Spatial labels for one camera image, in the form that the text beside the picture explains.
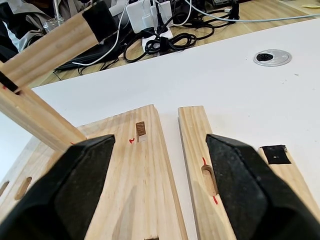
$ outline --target wooden board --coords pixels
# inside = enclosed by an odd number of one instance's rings
[[[272,171],[278,175],[282,180],[284,180],[291,189],[297,194],[302,202],[309,208],[316,219],[320,222],[320,210],[314,200],[308,185],[305,182],[304,177],[301,175],[295,161],[291,157],[287,148],[284,149],[284,153],[287,156],[290,164],[269,164],[263,147],[258,149],[258,153],[262,159],[268,164]]]
[[[136,123],[145,136],[137,142]],[[115,145],[100,201],[86,240],[186,240],[170,160],[157,110],[153,105],[79,127],[88,138],[115,135]],[[0,221],[18,202],[21,185],[29,189],[59,157],[32,139],[0,185]]]
[[[213,175],[206,143],[212,130],[205,109],[181,107],[178,113],[198,239],[236,239]]]

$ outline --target mortise slot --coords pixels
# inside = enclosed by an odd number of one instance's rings
[[[215,196],[218,194],[218,188],[216,183],[216,178],[213,174],[213,169],[210,165],[203,165],[201,167],[202,176],[206,191],[210,196]]]
[[[6,190],[8,184],[9,184],[9,181],[6,181],[4,184],[2,184],[2,186],[0,188],[0,197],[4,193],[4,191]]]
[[[136,141],[143,142],[146,140],[146,126],[144,121],[137,122],[135,124],[135,130],[136,130]]]
[[[28,189],[28,186],[30,185],[32,180],[32,177],[27,177],[21,186],[19,187],[18,191],[16,192],[16,195],[14,196],[14,200],[20,200],[25,194]]]

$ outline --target red pencil mark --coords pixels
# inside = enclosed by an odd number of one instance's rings
[[[217,199],[216,199],[216,197],[215,197],[215,196],[213,196],[213,200],[214,200],[215,204],[217,204],[217,205],[218,205],[218,201],[217,201]]]

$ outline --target pine wood plank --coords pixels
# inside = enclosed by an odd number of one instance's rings
[[[320,209],[314,200],[304,177],[300,173],[287,148],[285,148],[284,152],[291,162],[290,164],[269,164],[263,148],[260,147],[258,149],[258,153],[272,169],[272,171],[291,187],[295,194],[300,197],[302,202],[309,208],[315,218],[320,222]]]
[[[180,107],[178,114],[198,239],[236,239],[213,175],[206,143],[212,130],[205,109]]]
[[[146,138],[137,142],[136,123]],[[153,105],[79,127],[88,138],[115,135],[115,145],[99,204],[86,240],[187,240],[161,123]],[[14,197],[27,177],[28,189],[58,159],[59,153],[33,138],[0,184],[0,222],[18,202]]]
[[[86,139],[27,87],[17,95],[0,83],[0,111],[55,151],[63,152],[72,143]]]
[[[19,88],[98,44],[83,12],[70,18],[1,66]]]

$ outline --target black tape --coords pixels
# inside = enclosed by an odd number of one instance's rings
[[[117,32],[118,27],[112,17],[106,3],[97,1],[91,8],[82,14],[94,33],[98,42],[106,39]]]
[[[4,75],[1,71],[0,71],[0,83],[2,83],[7,89],[9,89],[12,92],[18,89],[18,86],[15,85],[15,83],[11,81],[9,78],[7,78],[7,76]]]
[[[291,164],[285,145],[263,146],[262,149],[269,164]]]

